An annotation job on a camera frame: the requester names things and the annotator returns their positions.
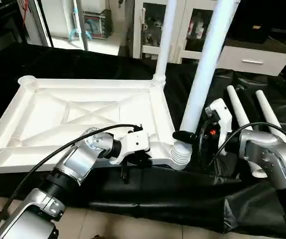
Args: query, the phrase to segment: white plastic frame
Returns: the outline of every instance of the white plastic frame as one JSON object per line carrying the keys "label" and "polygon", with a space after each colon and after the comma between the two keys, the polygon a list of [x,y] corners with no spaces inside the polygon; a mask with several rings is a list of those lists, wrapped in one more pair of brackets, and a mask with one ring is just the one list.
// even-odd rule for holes
{"label": "white plastic frame", "polygon": [[[142,124],[149,134],[153,164],[181,170],[190,145],[172,138],[174,127],[163,86],[177,0],[168,0],[160,55],[153,80],[19,79],[20,88],[0,119],[0,173],[26,172],[46,155],[90,127]],[[234,14],[234,0],[218,0],[180,129],[195,132],[218,57]],[[126,128],[111,132],[116,138]],[[50,170],[64,152],[39,170]]]}

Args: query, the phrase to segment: white cabinet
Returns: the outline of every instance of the white cabinet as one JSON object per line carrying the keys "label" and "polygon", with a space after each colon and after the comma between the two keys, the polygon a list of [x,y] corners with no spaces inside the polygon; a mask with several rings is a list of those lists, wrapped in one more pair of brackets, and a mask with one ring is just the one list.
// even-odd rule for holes
{"label": "white cabinet", "polygon": [[[164,21],[167,0],[136,0],[134,14],[133,57],[159,53],[161,26]],[[177,38],[183,18],[185,0],[178,0],[171,38],[169,62],[174,62]]]}
{"label": "white cabinet", "polygon": [[[240,0],[235,0],[234,14]],[[200,59],[216,0],[187,0],[176,44],[175,62]]]}
{"label": "white cabinet", "polygon": [[[241,0],[233,1],[235,14]],[[166,4],[167,0],[135,0],[134,58],[147,54],[157,58],[159,25],[163,23]],[[168,62],[198,62],[216,4],[216,0],[177,0]],[[217,68],[276,76],[286,65],[286,49],[280,50],[270,40],[257,44],[228,39],[225,44]]]}
{"label": "white cabinet", "polygon": [[286,53],[224,46],[218,67],[277,76],[286,65]]}
{"label": "white cabinet", "polygon": [[[240,0],[235,0],[235,10]],[[216,0],[178,0],[169,62],[199,59]],[[136,0],[133,57],[159,53],[161,27],[167,0]]]}

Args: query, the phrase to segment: robotic arm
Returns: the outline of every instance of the robotic arm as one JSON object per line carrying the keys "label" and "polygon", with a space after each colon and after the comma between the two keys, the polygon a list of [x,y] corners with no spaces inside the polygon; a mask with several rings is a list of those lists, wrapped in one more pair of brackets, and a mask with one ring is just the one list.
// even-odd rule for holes
{"label": "robotic arm", "polygon": [[[90,128],[84,134],[96,130]],[[147,150],[149,138],[143,130],[130,132],[120,141],[102,132],[76,143],[1,226],[0,239],[58,238],[59,232],[51,221],[60,220],[70,195],[81,186],[96,162],[117,164],[131,153]]]}
{"label": "robotic arm", "polygon": [[[220,126],[220,147],[231,133],[231,114],[222,99],[211,103],[206,113]],[[241,131],[239,137],[232,140],[221,154],[226,155],[229,149],[230,152],[236,152],[240,159],[255,163],[264,170],[277,191],[286,222],[286,142],[280,136],[248,129]]]}

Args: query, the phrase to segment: cabinet drawer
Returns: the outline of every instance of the cabinet drawer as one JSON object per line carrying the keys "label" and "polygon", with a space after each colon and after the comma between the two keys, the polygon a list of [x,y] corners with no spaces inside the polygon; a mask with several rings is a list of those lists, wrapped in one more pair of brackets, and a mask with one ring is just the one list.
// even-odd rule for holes
{"label": "cabinet drawer", "polygon": [[277,76],[286,65],[286,54],[225,46],[218,68]]}

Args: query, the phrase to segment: black cable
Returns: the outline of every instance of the black cable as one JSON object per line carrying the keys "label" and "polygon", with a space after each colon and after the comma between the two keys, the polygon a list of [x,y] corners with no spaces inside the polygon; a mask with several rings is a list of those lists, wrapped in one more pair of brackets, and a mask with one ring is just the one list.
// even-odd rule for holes
{"label": "black cable", "polygon": [[254,126],[254,125],[266,125],[268,127],[272,127],[277,129],[278,131],[280,131],[281,133],[283,133],[284,135],[286,135],[286,131],[284,131],[282,128],[272,124],[272,123],[267,123],[267,122],[254,122],[254,123],[248,123],[246,125],[243,125],[241,127],[239,127],[238,129],[236,129],[235,131],[233,131],[233,133],[230,135],[230,137],[225,140],[225,142],[219,147],[217,153],[215,154],[215,156],[213,157],[213,159],[210,161],[210,163],[208,164],[208,166],[210,166],[216,159],[216,157],[220,154],[220,152],[223,150],[223,148],[226,146],[226,144],[232,139],[232,137],[234,137],[236,134],[238,134],[240,131],[246,129],[249,126]]}
{"label": "black cable", "polygon": [[23,184],[27,181],[27,179],[31,176],[31,174],[33,172],[35,172],[39,167],[41,167],[45,162],[47,162],[50,158],[52,158],[53,156],[55,156],[56,154],[58,154],[59,152],[63,151],[64,149],[66,149],[69,146],[74,145],[75,143],[77,143],[78,141],[81,141],[87,137],[93,136],[97,133],[101,133],[104,132],[106,130],[109,129],[113,129],[113,128],[119,128],[119,127],[133,127],[134,129],[138,129],[140,128],[137,125],[134,124],[117,124],[117,125],[112,125],[109,127],[105,127],[96,131],[93,131],[91,133],[87,133],[85,135],[82,135],[74,140],[72,140],[71,142],[65,144],[64,146],[58,148],[56,151],[52,152],[51,154],[49,154],[48,156],[46,156],[43,160],[41,160],[37,165],[35,165],[29,172],[28,174],[24,177],[24,179],[19,183],[19,185],[17,186],[17,188],[15,189],[15,191],[13,192],[13,194],[8,198],[7,202],[5,203],[5,205],[2,208],[2,211],[0,213],[0,223],[2,221],[2,219],[4,218],[5,214],[7,213],[8,207],[10,206],[10,204],[12,203],[12,201],[15,199],[15,197],[17,196],[19,190],[21,189],[21,187],[23,186]]}
{"label": "black cable", "polygon": [[198,152],[197,152],[197,156],[200,159],[201,155],[202,155],[202,142],[203,142],[203,137],[205,135],[205,131],[207,129],[207,127],[213,122],[212,118],[209,118],[207,121],[205,121],[205,123],[203,124],[200,132],[199,132],[199,136],[198,136]]}

